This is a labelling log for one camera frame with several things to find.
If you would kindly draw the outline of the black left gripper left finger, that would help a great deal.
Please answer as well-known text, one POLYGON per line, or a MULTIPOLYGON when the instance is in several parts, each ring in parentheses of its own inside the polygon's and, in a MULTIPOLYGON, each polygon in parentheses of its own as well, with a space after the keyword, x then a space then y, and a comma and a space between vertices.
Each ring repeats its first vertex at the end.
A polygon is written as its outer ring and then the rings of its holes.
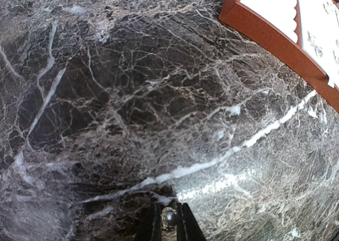
POLYGON ((145 213, 144 219, 135 235, 135 241, 160 241, 162 235, 162 207, 159 203, 152 204, 145 213))

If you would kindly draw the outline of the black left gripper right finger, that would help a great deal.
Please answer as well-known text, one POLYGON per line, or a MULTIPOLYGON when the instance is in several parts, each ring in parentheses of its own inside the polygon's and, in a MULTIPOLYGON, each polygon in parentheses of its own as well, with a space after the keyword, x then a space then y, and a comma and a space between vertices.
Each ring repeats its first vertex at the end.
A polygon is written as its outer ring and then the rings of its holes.
POLYGON ((206 241, 206 238, 187 203, 176 204, 177 241, 206 241))

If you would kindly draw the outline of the pearl crystal stud earring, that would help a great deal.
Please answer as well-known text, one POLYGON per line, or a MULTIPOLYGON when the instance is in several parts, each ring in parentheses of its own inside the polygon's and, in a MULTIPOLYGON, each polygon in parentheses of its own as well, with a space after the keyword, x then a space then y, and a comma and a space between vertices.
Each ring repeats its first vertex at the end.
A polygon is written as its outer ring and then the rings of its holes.
POLYGON ((177 214, 172 207, 165 207, 161 214, 162 230, 173 231, 177 225, 177 214))

